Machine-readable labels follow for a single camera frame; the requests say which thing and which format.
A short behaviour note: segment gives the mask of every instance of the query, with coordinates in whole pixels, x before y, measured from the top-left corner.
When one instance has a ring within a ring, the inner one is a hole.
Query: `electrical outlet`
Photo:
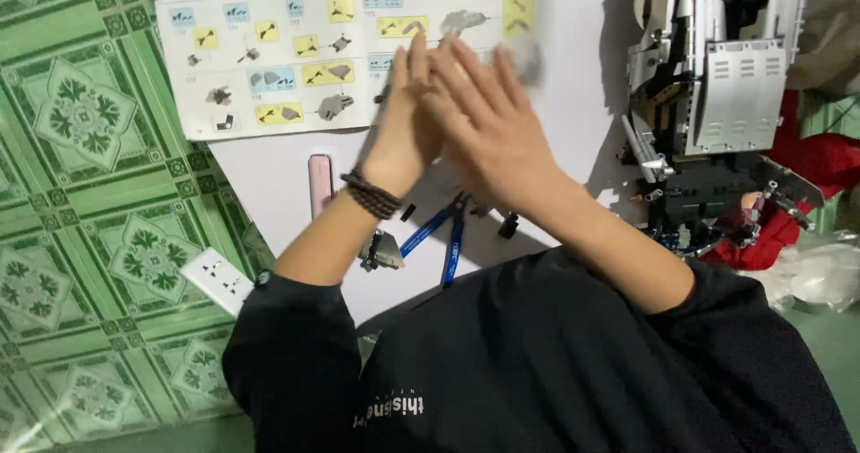
[[[254,289],[254,283],[214,248],[185,263],[180,273],[234,317],[239,316],[245,298]]]

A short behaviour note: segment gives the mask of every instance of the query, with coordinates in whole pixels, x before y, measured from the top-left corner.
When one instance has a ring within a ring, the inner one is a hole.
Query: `instruction booklet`
[[[537,4],[158,0],[156,15],[182,129],[217,140],[368,127],[397,47],[419,31],[429,47],[458,32],[489,61],[500,41],[536,41]]]

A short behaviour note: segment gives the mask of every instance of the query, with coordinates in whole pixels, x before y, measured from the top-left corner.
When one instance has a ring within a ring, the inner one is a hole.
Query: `person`
[[[855,451],[761,284],[685,263],[597,203],[553,160],[511,56],[494,61],[424,35],[398,50],[364,179],[403,197],[442,152],[464,189],[563,246],[455,282],[361,369],[339,284],[378,219],[339,193],[224,351],[257,450]]]

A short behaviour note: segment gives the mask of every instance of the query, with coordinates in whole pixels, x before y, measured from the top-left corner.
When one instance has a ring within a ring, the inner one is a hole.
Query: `motion blur hand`
[[[446,135],[446,159],[461,185],[528,218],[572,180],[553,160],[510,54],[497,47],[494,61],[482,65],[462,41],[434,51],[421,104]]]
[[[368,182],[399,197],[409,192],[442,148],[444,134],[418,105],[429,85],[427,55],[423,32],[412,39],[408,54],[397,50],[377,140],[363,166]]]

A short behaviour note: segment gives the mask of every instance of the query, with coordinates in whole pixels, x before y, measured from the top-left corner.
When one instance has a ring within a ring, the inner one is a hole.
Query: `phone case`
[[[316,219],[331,202],[331,159],[324,154],[314,154],[308,160],[310,176],[310,216]]]

